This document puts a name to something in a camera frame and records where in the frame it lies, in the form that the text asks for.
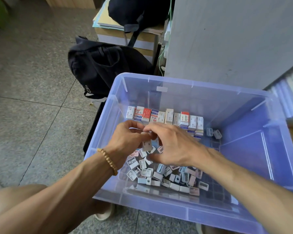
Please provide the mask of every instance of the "backpack strap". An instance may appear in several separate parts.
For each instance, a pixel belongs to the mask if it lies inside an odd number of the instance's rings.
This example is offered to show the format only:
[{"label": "backpack strap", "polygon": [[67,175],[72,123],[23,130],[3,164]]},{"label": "backpack strap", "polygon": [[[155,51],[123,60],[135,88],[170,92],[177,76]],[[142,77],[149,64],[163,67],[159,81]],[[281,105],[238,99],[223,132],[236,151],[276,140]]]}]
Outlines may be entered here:
[{"label": "backpack strap", "polygon": [[143,15],[144,15],[144,11],[138,17],[137,24],[124,25],[125,33],[133,32],[133,35],[131,36],[131,39],[130,39],[130,41],[128,43],[128,47],[133,48],[133,46],[135,45],[135,43],[137,41],[137,38],[138,38],[139,34],[144,30],[144,28],[143,28]]}]

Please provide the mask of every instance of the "right hand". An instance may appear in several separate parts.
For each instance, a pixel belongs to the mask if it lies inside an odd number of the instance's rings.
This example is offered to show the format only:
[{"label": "right hand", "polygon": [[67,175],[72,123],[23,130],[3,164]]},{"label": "right hand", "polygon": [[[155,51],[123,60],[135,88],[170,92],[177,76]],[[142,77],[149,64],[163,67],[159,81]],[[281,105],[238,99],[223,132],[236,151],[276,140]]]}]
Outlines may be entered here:
[{"label": "right hand", "polygon": [[177,126],[152,122],[145,126],[143,131],[156,133],[160,144],[163,145],[162,154],[153,153],[148,156],[149,160],[157,163],[185,167],[193,166],[205,171],[212,157],[220,154],[215,149],[200,144]]}]

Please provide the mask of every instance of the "white wall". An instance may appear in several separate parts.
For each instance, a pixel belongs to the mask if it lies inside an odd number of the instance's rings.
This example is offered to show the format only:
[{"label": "white wall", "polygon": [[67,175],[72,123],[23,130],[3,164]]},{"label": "white wall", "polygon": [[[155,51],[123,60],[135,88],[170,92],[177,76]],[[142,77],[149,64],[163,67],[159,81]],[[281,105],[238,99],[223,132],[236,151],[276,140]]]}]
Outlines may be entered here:
[{"label": "white wall", "polygon": [[263,89],[293,66],[293,0],[176,0],[165,76]]}]

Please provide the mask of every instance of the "transparent blue plastic bin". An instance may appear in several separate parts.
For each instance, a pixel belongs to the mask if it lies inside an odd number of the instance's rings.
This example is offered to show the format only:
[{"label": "transparent blue plastic bin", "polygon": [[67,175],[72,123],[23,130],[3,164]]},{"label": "transparent blue plastic bin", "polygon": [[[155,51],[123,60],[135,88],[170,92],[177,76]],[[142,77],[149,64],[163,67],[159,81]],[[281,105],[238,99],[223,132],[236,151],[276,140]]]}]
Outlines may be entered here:
[{"label": "transparent blue plastic bin", "polygon": [[[204,117],[204,128],[219,129],[226,158],[293,191],[293,144],[277,98],[262,90],[185,79],[123,73],[116,77],[85,159],[103,148],[128,106],[188,111]],[[125,164],[96,199],[243,233],[265,233],[262,225],[216,181],[200,197],[137,184]]]}]

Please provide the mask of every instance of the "forearm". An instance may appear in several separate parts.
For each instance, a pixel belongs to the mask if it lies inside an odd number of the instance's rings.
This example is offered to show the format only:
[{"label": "forearm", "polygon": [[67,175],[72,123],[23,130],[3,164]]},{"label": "forearm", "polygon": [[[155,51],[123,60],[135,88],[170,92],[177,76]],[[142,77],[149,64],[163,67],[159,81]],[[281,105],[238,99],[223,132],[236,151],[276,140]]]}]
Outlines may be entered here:
[{"label": "forearm", "polygon": [[62,232],[112,174],[102,154],[93,155],[52,186],[1,215],[0,233]]},{"label": "forearm", "polygon": [[206,171],[236,197],[270,233],[293,233],[293,193],[222,156]]}]

